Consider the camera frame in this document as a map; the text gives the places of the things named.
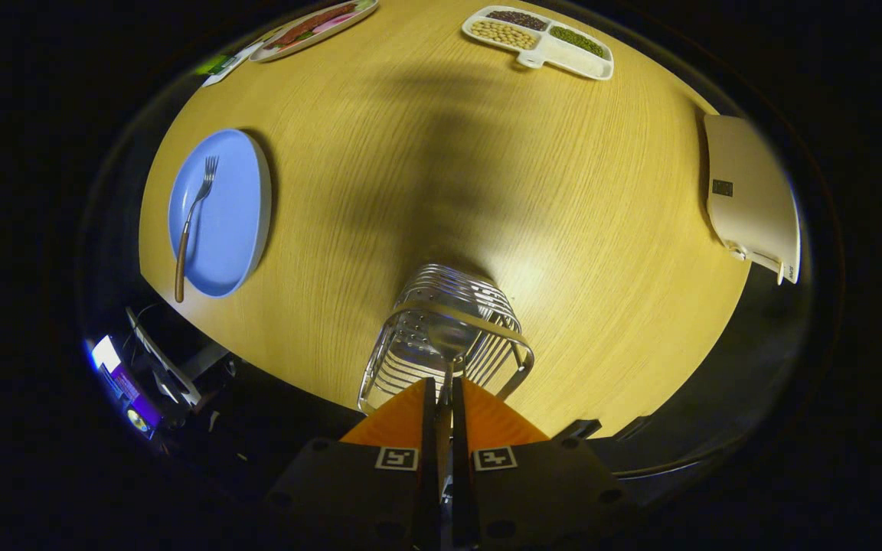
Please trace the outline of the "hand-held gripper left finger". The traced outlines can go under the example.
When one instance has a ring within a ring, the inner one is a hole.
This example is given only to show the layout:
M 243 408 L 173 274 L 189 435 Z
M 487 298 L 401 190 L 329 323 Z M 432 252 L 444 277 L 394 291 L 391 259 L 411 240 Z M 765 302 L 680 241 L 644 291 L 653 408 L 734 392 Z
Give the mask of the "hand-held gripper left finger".
M 437 549 L 435 386 L 410 384 L 346 436 L 304 445 L 266 493 L 277 549 Z

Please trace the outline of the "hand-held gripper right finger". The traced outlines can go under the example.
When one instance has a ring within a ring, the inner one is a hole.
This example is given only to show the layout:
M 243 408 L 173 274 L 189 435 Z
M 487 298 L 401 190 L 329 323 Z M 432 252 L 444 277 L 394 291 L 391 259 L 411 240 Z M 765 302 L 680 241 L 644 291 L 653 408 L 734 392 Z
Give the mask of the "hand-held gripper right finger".
M 452 382 L 452 540 L 472 550 L 602 550 L 637 503 L 578 437 L 553 439 L 498 397 Z

